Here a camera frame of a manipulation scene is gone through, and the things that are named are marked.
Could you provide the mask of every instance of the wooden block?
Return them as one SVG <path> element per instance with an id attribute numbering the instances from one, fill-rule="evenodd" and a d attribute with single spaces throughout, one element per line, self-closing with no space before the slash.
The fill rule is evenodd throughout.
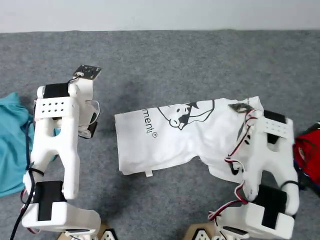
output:
<path id="1" fill-rule="evenodd" d="M 106 229 L 109 229 L 109 226 L 106 223 L 101 223 L 100 230 L 97 234 L 98 239 L 101 239 Z M 71 240 L 71 239 L 72 238 L 70 236 L 66 236 L 64 233 L 61 233 L 60 236 L 57 238 L 57 240 Z"/>
<path id="2" fill-rule="evenodd" d="M 186 231 L 183 240 L 193 240 L 197 229 L 204 229 L 209 239 L 215 236 L 216 226 L 213 222 L 192 224 Z"/>

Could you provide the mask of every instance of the electrical wire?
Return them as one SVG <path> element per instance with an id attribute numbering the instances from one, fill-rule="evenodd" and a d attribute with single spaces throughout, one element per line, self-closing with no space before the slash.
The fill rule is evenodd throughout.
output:
<path id="1" fill-rule="evenodd" d="M 81 240 L 80 238 L 77 238 L 75 236 L 70 235 L 71 238 L 75 239 L 75 240 Z"/>
<path id="2" fill-rule="evenodd" d="M 27 227 L 26 229 L 32 234 L 38 234 L 41 232 L 41 230 L 34 230 L 33 228 L 30 228 L 30 227 Z"/>
<path id="3" fill-rule="evenodd" d="M 218 216 L 220 216 L 220 213 L 222 213 L 223 210 L 225 210 L 226 208 L 230 207 L 232 204 L 235 204 L 235 203 L 241 203 L 241 201 L 240 200 L 229 201 L 224 205 L 222 205 L 221 207 L 219 207 L 217 211 L 209 211 L 208 220 L 209 221 L 215 220 Z"/>
<path id="4" fill-rule="evenodd" d="M 27 165 L 27 168 L 30 166 L 30 154 L 29 154 L 29 127 L 31 125 L 31 121 L 28 122 L 26 124 L 26 127 L 25 127 L 25 156 L 26 156 L 26 165 Z M 12 229 L 12 233 L 11 233 L 11 237 L 10 237 L 10 240 L 14 240 L 15 238 L 15 235 L 16 235 L 16 232 L 17 232 L 17 229 L 18 229 L 18 226 L 22 220 L 22 217 L 24 216 L 25 212 L 27 211 L 30 203 L 31 203 L 31 200 L 33 198 L 33 195 L 34 195 L 34 192 L 35 192 L 35 186 L 36 186 L 36 183 L 35 183 L 35 178 L 34 178 L 34 175 L 32 173 L 32 170 L 28 170 L 28 173 L 29 173 L 29 176 L 30 176 L 30 180 L 31 180 L 31 189 L 30 189 L 30 194 L 25 202 L 25 205 L 22 207 L 21 211 L 20 211 L 20 214 L 18 216 L 18 218 L 16 219 L 15 221 L 15 224 L 13 226 L 13 229 Z"/>
<path id="5" fill-rule="evenodd" d="M 24 189 L 21 191 L 21 193 L 20 193 L 20 200 L 21 200 L 21 202 L 22 202 L 23 204 L 26 204 L 26 202 L 24 201 L 24 195 L 25 195 L 26 191 L 27 191 L 27 189 L 24 188 Z"/>
<path id="6" fill-rule="evenodd" d="M 92 122 L 90 122 L 88 125 L 79 125 L 79 127 L 86 127 L 86 126 L 90 126 L 90 125 L 94 124 L 98 120 L 98 118 L 100 116 L 100 111 L 101 111 L 100 110 L 100 103 L 97 100 L 87 100 L 87 101 L 85 101 L 85 103 L 88 103 L 88 102 L 90 102 L 90 103 L 94 102 L 94 103 L 97 104 L 97 109 L 96 109 L 97 113 L 95 114 L 95 118 L 94 118 L 94 120 Z"/>
<path id="7" fill-rule="evenodd" d="M 245 166 L 243 165 L 243 163 L 240 162 L 239 160 L 231 159 L 230 157 L 232 157 L 232 156 L 237 152 L 237 150 L 239 149 L 239 147 L 241 146 L 241 144 L 244 142 L 246 136 L 248 135 L 250 128 L 254 125 L 254 124 L 248 125 L 247 123 L 248 123 L 250 120 L 256 120 L 256 119 L 258 119 L 258 118 L 255 117 L 255 116 L 251 116 L 251 114 L 252 114 L 253 112 L 255 112 L 255 111 L 257 111 L 257 109 L 252 109 L 252 110 L 250 110 L 249 112 L 246 113 L 246 115 L 245 115 L 245 117 L 244 117 L 244 124 L 245 124 L 245 126 L 246 126 L 246 132 L 245 132 L 244 136 L 242 137 L 242 139 L 240 140 L 240 142 L 236 145 L 236 147 L 234 148 L 234 150 L 233 150 L 230 154 L 228 154 L 228 157 L 226 157 L 226 158 L 224 159 L 224 161 L 225 161 L 226 163 L 229 163 L 229 164 L 230 164 L 230 163 L 231 163 L 231 164 L 233 164 L 233 163 L 238 163 L 238 164 L 240 164 L 240 165 L 241 165 L 241 168 L 242 168 L 242 171 L 244 171 L 244 172 L 246 171 L 246 169 L 245 169 Z M 215 212 L 209 211 L 209 213 L 208 213 L 208 219 L 209 219 L 210 221 L 215 220 L 216 223 L 217 223 L 217 220 L 216 220 L 216 219 L 217 219 L 218 216 L 220 216 L 220 213 L 221 213 L 223 210 L 225 210 L 226 208 L 230 207 L 232 204 L 235 204 L 235 203 L 242 203 L 242 204 L 244 204 L 244 205 L 245 205 L 245 204 L 248 204 L 248 200 L 246 200 L 245 198 L 243 198 L 243 197 L 240 195 L 240 193 L 239 193 L 239 191 L 240 191 L 241 189 L 243 189 L 244 184 L 245 184 L 245 181 L 243 180 L 242 183 L 241 183 L 240 185 L 238 185 L 238 186 L 234 189 L 234 195 L 236 196 L 237 200 L 233 200 L 233 201 L 229 201 L 229 202 L 225 203 L 224 205 L 222 205 L 222 206 L 221 206 L 217 211 L 215 211 Z"/>
<path id="8" fill-rule="evenodd" d="M 80 78 L 80 77 L 81 77 L 81 76 L 78 75 L 77 77 L 70 79 L 67 83 L 70 84 L 70 83 L 74 82 L 75 80 L 77 80 L 77 79 Z"/>

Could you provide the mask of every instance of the white t-shirt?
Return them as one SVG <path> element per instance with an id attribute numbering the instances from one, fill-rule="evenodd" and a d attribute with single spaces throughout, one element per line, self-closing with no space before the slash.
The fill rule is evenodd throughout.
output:
<path id="1" fill-rule="evenodd" d="M 148 172 L 185 164 L 200 156 L 212 175 L 239 182 L 224 162 L 245 118 L 244 113 L 229 107 L 236 103 L 263 111 L 256 96 L 243 101 L 220 98 L 115 115 L 119 170 L 125 175 Z"/>

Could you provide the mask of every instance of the black cable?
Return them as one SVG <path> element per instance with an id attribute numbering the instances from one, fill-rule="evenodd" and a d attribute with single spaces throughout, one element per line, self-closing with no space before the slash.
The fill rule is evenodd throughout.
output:
<path id="1" fill-rule="evenodd" d="M 67 83 L 69 84 L 69 83 L 71 83 L 72 81 L 74 81 L 74 80 L 76 80 L 76 79 L 78 79 L 78 78 L 80 78 L 80 76 L 77 76 L 76 78 L 70 79 Z"/>
<path id="2" fill-rule="evenodd" d="M 77 238 L 75 236 L 70 235 L 71 238 L 75 239 L 75 240 L 81 240 L 80 238 Z"/>
<path id="3" fill-rule="evenodd" d="M 287 184 L 295 184 L 295 185 L 297 185 L 299 187 L 299 183 L 298 182 L 293 181 L 293 180 L 288 180 L 288 181 L 285 181 L 284 183 L 281 184 L 280 189 L 282 189 Z"/>
<path id="4" fill-rule="evenodd" d="M 31 121 L 27 123 L 26 127 L 25 127 L 25 156 L 26 156 L 26 165 L 27 167 L 30 166 L 30 154 L 29 154 L 29 127 L 31 125 Z M 14 240 L 15 238 L 15 235 L 16 235 L 16 232 L 17 232 L 17 229 L 18 229 L 18 226 L 21 222 L 21 219 L 22 217 L 24 216 L 25 212 L 27 211 L 30 203 L 31 203 L 31 200 L 32 200 L 32 197 L 34 196 L 34 192 L 35 192 L 35 178 L 34 178 L 34 175 L 32 173 L 32 170 L 28 170 L 28 173 L 29 173 L 29 176 L 30 176 L 30 180 L 31 180 L 31 190 L 30 190 L 30 194 L 28 196 L 28 199 L 26 200 L 25 202 L 25 205 L 24 207 L 21 209 L 20 211 L 20 214 L 18 216 L 18 218 L 16 219 L 15 221 L 15 224 L 13 226 L 13 229 L 12 229 L 12 233 L 11 233 L 11 237 L 10 237 L 10 240 Z"/>

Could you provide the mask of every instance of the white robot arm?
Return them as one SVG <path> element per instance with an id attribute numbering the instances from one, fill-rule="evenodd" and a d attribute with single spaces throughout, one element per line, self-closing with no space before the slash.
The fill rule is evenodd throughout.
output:
<path id="1" fill-rule="evenodd" d="M 99 214 L 72 206 L 67 200 L 75 199 L 79 190 L 78 136 L 91 138 L 97 126 L 100 105 L 92 99 L 93 81 L 100 71 L 99 67 L 81 65 L 67 83 L 49 84 L 37 90 L 33 150 L 30 157 L 27 155 L 23 177 L 29 197 L 20 214 L 22 225 L 28 229 L 98 239 Z M 61 158 L 64 179 L 43 181 L 47 166 L 56 155 Z"/>
<path id="2" fill-rule="evenodd" d="M 225 160 L 231 168 L 240 163 L 234 174 L 243 172 L 243 182 L 235 190 L 238 200 L 209 215 L 220 233 L 217 239 L 290 239 L 299 207 L 293 121 L 278 113 L 250 110 L 244 126 L 238 145 Z M 263 171 L 274 176 L 278 188 L 261 184 Z M 238 193 L 241 188 L 246 199 Z"/>

